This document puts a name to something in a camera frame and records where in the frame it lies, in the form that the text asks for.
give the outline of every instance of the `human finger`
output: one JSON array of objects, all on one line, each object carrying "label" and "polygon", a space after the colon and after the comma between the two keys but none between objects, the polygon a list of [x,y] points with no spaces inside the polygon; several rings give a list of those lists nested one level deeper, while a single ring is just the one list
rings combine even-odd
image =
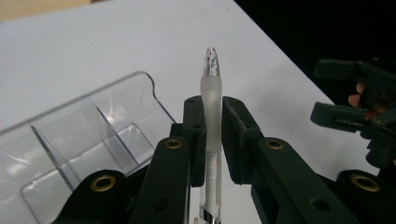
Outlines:
[{"label": "human finger", "polygon": [[359,83],[356,85],[356,91],[358,92],[358,94],[363,94],[364,89],[366,89],[366,85],[365,85],[364,83],[359,82]]},{"label": "human finger", "polygon": [[361,106],[360,104],[359,104],[359,100],[361,99],[361,95],[360,94],[354,94],[354,95],[350,95],[348,98],[347,98],[347,101],[352,105],[352,106],[355,106],[355,107],[359,107],[359,106]]},{"label": "human finger", "polygon": [[365,119],[370,119],[372,116],[378,115],[379,113],[375,110],[368,110],[364,115]]},{"label": "human finger", "polygon": [[390,101],[385,98],[384,96],[381,96],[375,103],[373,109],[378,112],[379,114],[385,113],[389,110],[390,107]]}]

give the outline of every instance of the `clear plastic container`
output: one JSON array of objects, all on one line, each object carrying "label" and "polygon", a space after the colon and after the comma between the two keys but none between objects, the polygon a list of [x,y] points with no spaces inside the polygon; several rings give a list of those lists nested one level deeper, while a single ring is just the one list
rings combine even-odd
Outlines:
[{"label": "clear plastic container", "polygon": [[86,176],[148,164],[172,122],[135,72],[0,133],[0,222],[51,223]]}]

